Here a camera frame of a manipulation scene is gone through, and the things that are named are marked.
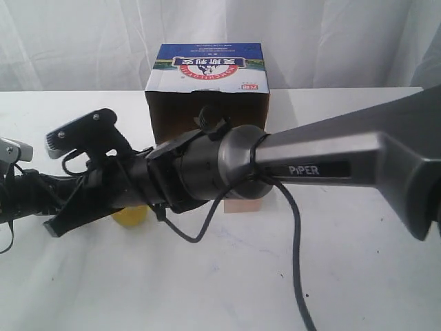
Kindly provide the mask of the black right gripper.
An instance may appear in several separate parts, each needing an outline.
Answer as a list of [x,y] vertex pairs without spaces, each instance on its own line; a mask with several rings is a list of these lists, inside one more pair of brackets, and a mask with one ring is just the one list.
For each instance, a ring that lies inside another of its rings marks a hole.
[[77,149],[90,160],[87,185],[75,187],[65,205],[43,223],[59,238],[121,208],[141,204],[172,206],[179,194],[176,155],[168,146],[135,150],[116,127],[108,108],[78,119]]

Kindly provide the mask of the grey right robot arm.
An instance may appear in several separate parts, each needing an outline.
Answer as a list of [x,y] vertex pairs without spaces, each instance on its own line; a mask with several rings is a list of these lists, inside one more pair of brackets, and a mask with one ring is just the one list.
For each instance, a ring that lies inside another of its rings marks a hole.
[[377,189],[424,240],[440,221],[440,88],[273,134],[253,125],[195,130],[141,152],[113,122],[86,115],[47,138],[49,153],[90,156],[89,170],[44,224],[53,237],[130,206],[187,212],[211,200],[259,199],[277,183]]

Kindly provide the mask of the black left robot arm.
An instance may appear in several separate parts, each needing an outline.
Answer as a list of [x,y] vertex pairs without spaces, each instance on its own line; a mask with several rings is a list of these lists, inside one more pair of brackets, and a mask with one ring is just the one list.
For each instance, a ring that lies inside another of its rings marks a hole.
[[52,215],[65,201],[57,193],[57,178],[27,171],[1,182],[1,223],[33,214]]

